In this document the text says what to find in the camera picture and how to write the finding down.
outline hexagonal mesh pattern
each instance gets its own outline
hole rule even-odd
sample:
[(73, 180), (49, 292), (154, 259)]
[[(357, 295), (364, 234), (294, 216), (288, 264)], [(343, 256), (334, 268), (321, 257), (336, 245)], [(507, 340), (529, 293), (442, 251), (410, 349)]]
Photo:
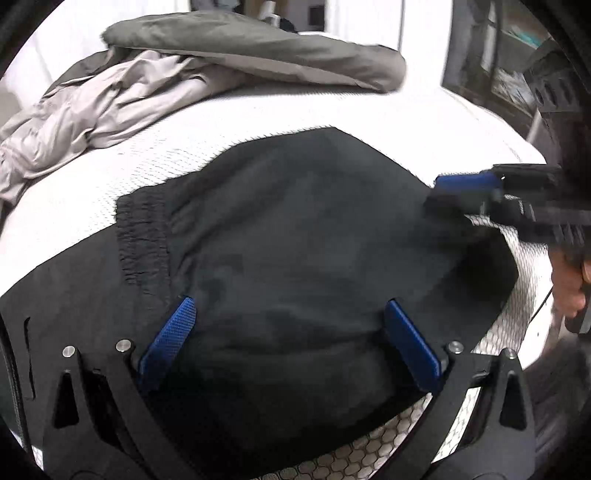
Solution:
[[(534, 310), (536, 286), (540, 280), (534, 272), (535, 259), (545, 255), (546, 248), (519, 242), (515, 229), (493, 225), (488, 218), (475, 216), (470, 219), (475, 225), (495, 226), (501, 230), (519, 271), (519, 278), (505, 308), (473, 351), (489, 355), (497, 355), (505, 347), (518, 351)], [(456, 449), (476, 405), (479, 391), (479, 388), (468, 390), (460, 412), (433, 461), (450, 455)], [(268, 473), (254, 480), (362, 480), (369, 478), (403, 443), (408, 432), (412, 430), (427, 408), (431, 398), (431, 394), (427, 394), (383, 426), (332, 453), (278, 472)]]

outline white padded surface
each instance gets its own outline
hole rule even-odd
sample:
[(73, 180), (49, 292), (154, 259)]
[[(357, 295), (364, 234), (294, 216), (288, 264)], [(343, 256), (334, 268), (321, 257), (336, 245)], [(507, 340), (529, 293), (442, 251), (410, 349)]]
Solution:
[[(253, 87), (198, 103), (119, 145), (90, 151), (27, 190), (9, 215), (0, 235), (0, 295), (36, 266), (113, 224), (119, 196), (200, 170), (230, 146), (254, 138), (336, 127), (429, 185), (441, 173), (479, 171), (495, 163), (544, 162), (495, 115), (441, 88), (413, 90), (380, 95)], [(504, 233), (519, 280), (505, 311), (476, 347), (486, 353), (505, 346), (519, 349), (534, 305), (550, 288), (544, 249), (519, 244), (510, 229)], [(472, 391), (466, 397), (440, 456), (456, 447), (476, 396)], [(428, 400), (336, 452), (264, 478), (367, 478), (404, 440)]]

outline person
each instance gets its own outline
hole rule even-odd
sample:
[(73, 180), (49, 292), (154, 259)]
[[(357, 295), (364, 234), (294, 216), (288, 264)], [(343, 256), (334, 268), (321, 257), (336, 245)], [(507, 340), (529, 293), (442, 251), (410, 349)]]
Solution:
[(581, 292), (583, 281), (591, 283), (591, 261), (583, 268), (569, 264), (561, 250), (550, 249), (554, 307), (561, 315), (572, 318), (585, 307), (585, 295)]

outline silver screw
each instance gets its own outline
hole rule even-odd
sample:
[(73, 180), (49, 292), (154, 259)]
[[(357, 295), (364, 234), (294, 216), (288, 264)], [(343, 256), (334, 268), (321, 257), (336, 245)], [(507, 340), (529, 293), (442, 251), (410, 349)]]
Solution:
[(71, 345), (68, 345), (66, 348), (64, 348), (61, 351), (61, 354), (63, 356), (65, 356), (66, 358), (70, 358), (72, 355), (74, 355), (74, 353), (76, 353), (76, 349), (74, 347), (72, 347)]
[(123, 339), (123, 340), (119, 340), (119, 342), (117, 342), (117, 345), (115, 345), (115, 348), (117, 349), (118, 352), (126, 352), (127, 350), (129, 350), (131, 348), (131, 342), (129, 340)]
[(453, 342), (449, 342), (447, 344), (447, 349), (451, 353), (455, 353), (456, 355), (458, 355), (459, 353), (462, 353), (464, 351), (464, 346), (457, 340), (454, 340)]
[(505, 349), (503, 349), (503, 353), (510, 360), (515, 360), (517, 358), (517, 353), (512, 348), (505, 348)]

